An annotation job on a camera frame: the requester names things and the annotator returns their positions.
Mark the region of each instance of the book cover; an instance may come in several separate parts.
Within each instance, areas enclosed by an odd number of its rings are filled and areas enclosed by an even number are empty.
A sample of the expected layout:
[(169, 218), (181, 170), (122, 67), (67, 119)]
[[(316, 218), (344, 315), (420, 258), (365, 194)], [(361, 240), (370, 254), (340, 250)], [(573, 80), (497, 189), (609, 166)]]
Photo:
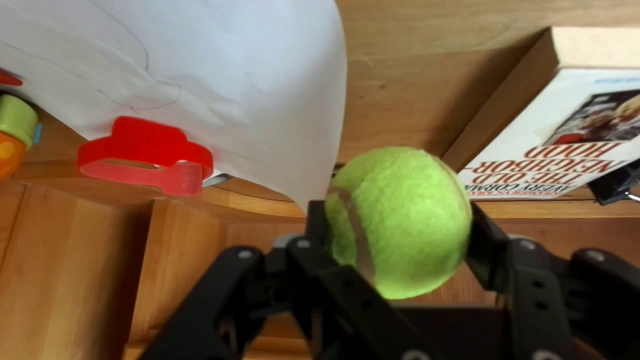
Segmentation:
[[(638, 88), (617, 91), (606, 86), (606, 80), (619, 80), (609, 75), (592, 69), (557, 75), (538, 102), (462, 167), (459, 177), (469, 196), (555, 198), (640, 158), (640, 74)], [(583, 98), (575, 91), (583, 91), (586, 99), (569, 110), (568, 103)]]
[(443, 155), (467, 194), (557, 198), (638, 160), (640, 60), (629, 41), (640, 43), (638, 29), (552, 28)]

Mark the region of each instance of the wooden surface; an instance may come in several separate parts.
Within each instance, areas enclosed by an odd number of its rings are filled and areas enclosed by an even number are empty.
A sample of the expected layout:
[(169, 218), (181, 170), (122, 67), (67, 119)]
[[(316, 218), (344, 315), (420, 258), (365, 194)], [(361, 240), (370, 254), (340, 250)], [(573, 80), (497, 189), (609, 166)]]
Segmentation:
[(77, 175), (75, 155), (83, 138), (42, 110), (37, 117), (42, 121), (42, 142), (30, 147), (15, 177)]
[(619, 0), (338, 0), (348, 41), (340, 161), (376, 145), (443, 153), (546, 25), (640, 25)]
[(609, 205), (600, 205), (593, 200), (552, 200), (552, 201), (477, 201), (477, 205), (489, 218), (522, 218), (522, 219), (540, 219), (540, 218), (633, 218), (640, 215), (638, 201), (615, 201)]
[(442, 160), (456, 171), (482, 151), (552, 80), (557, 69), (557, 56), (546, 31), (482, 103), (465, 124), (456, 142), (448, 145)]
[(14, 234), (15, 215), (20, 210), (23, 185), (15, 181), (0, 181), (0, 267), (3, 251)]
[(115, 357), (148, 214), (148, 204), (117, 207), (26, 185), (0, 266), (2, 357)]
[[(215, 251), (229, 243), (269, 245), (272, 238), (285, 230), (302, 230), (299, 221), (289, 224), (242, 224), (225, 210), (202, 211), (180, 201), (155, 201), (148, 238), (148, 250), (139, 275), (136, 312), (129, 342), (123, 357), (136, 357), (167, 314), (187, 293)], [(640, 266), (635, 234), (638, 219), (500, 219), (500, 225), (514, 236), (532, 238), (552, 254), (568, 258), (577, 247), (603, 247)], [(398, 305), (493, 305), (493, 293), (484, 291), (469, 269), (457, 273), (432, 293), (395, 301)], [(247, 357), (308, 357), (292, 317), (272, 319), (251, 344)]]
[(192, 205), (180, 200), (155, 200), (128, 352), (136, 352), (133, 348), (154, 337), (215, 254), (225, 245), (247, 243), (267, 250), (277, 236), (302, 234), (302, 230), (302, 218), (263, 215), (222, 205)]

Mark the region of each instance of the yellow-green tennis ball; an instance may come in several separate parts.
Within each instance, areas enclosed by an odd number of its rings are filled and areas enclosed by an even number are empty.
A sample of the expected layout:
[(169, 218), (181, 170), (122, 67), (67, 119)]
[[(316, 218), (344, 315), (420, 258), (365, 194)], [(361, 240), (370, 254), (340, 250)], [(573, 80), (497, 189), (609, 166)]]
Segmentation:
[(330, 241), (387, 299), (442, 285), (462, 264), (471, 207), (456, 173), (415, 147), (350, 160), (323, 201)]

